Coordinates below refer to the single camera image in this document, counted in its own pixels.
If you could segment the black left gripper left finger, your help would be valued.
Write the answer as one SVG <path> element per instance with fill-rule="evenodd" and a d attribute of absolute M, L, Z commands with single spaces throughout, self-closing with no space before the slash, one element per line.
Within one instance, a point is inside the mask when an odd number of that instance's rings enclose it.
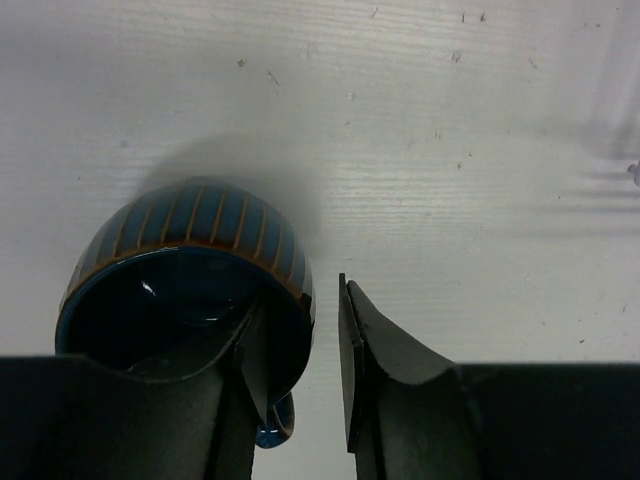
<path fill-rule="evenodd" d="M 268 397 L 265 302 L 131 372 L 79 355 L 1 361 L 5 479 L 248 479 Z"/>

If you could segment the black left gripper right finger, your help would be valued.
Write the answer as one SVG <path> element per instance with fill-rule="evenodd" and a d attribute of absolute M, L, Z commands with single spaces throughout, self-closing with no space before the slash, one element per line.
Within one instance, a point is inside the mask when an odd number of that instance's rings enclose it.
<path fill-rule="evenodd" d="M 634 363 L 456 363 L 339 283 L 348 451 L 360 479 L 635 479 Z"/>

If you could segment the dark blue ribbed mug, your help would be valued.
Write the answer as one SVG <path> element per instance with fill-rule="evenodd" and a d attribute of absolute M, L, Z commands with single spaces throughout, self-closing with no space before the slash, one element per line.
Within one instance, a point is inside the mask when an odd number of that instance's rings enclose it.
<path fill-rule="evenodd" d="M 290 221 L 246 189 L 196 178 L 119 209 L 79 258 L 61 301 L 55 350 L 132 370 L 260 293 L 269 389 L 256 443 L 274 448 L 294 431 L 292 390 L 313 344 L 315 292 Z"/>

